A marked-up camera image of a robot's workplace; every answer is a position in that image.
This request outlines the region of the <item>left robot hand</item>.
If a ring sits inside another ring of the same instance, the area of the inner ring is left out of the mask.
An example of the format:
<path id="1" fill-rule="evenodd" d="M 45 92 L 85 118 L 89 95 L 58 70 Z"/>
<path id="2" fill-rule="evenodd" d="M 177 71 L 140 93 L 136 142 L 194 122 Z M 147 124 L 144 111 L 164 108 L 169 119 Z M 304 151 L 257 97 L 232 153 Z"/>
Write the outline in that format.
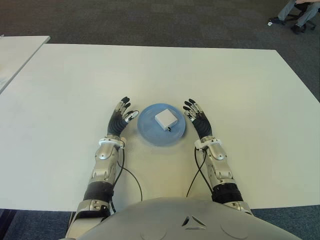
<path id="1" fill-rule="evenodd" d="M 125 96 L 116 105 L 107 126 L 107 135 L 120 137 L 129 122 L 139 115 L 138 110 L 127 109 L 131 106 L 130 98 Z"/>

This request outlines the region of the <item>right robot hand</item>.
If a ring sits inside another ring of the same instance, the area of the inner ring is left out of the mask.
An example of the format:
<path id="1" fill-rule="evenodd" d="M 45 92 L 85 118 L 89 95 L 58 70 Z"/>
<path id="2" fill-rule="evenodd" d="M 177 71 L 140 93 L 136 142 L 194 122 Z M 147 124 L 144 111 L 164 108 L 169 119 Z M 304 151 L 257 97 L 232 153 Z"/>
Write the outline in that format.
<path id="1" fill-rule="evenodd" d="M 196 101 L 191 98 L 185 101 L 183 109 L 185 116 L 192 122 L 200 139 L 213 137 L 211 124 L 205 112 Z"/>

